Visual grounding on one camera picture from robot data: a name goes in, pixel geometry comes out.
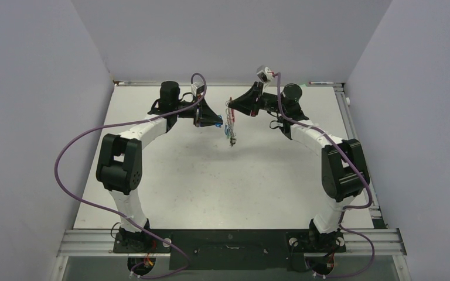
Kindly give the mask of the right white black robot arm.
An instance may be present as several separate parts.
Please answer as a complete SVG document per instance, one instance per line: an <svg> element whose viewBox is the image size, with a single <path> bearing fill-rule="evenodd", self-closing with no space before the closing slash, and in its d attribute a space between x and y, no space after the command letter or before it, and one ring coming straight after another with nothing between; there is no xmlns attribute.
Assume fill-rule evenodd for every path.
<svg viewBox="0 0 450 281"><path fill-rule="evenodd" d="M353 200L369 187L370 177L361 143L331 135L315 125L301 108L302 94L302 88L294 83L270 94L264 91L263 83L255 82L227 106L248 116L256 116L261 110L275 116L275 127L284 136L320 158L326 203L311 219L308 232L292 245L309 252L325 252L343 247L340 225L345 211L353 208Z"/></svg>

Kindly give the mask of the blue key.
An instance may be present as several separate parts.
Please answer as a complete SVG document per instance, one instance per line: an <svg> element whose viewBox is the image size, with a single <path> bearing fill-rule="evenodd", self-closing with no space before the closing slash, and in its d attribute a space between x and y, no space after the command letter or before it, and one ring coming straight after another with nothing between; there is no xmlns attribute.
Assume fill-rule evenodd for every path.
<svg viewBox="0 0 450 281"><path fill-rule="evenodd" d="M228 126L224 127L224 133L228 138L231 136L230 129Z"/></svg>
<svg viewBox="0 0 450 281"><path fill-rule="evenodd" d="M221 128L223 126L223 117L221 115L217 116L217 119L214 123L215 127Z"/></svg>

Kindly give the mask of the grey red keyring holder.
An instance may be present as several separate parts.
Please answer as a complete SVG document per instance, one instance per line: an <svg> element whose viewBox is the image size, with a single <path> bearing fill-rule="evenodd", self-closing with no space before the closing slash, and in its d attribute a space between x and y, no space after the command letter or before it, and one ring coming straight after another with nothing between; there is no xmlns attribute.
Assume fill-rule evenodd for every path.
<svg viewBox="0 0 450 281"><path fill-rule="evenodd" d="M233 100L232 97L230 97L229 100L226 101L226 125L225 126L228 126L230 129L231 136L229 138L227 137L229 142L230 142L230 138L235 138L237 141L236 133L234 131L235 113L234 113L234 109L229 107L229 103L231 103L232 100Z"/></svg>

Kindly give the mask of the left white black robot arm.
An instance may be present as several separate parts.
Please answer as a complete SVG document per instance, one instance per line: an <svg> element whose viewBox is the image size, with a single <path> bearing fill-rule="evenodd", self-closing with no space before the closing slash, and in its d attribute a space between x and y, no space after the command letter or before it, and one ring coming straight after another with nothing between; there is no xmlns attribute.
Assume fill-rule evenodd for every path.
<svg viewBox="0 0 450 281"><path fill-rule="evenodd" d="M208 106L205 92L206 84L196 81L188 93L192 99L186 101L177 82L164 81L159 98L145 117L146 123L103 137L96 179L112 196L120 214L117 242L121 245L137 252L156 248L156 239L148 233L150 222L137 191L142 180L142 152L157 137L168 133L180 118L192 119L196 127L222 125L223 120Z"/></svg>

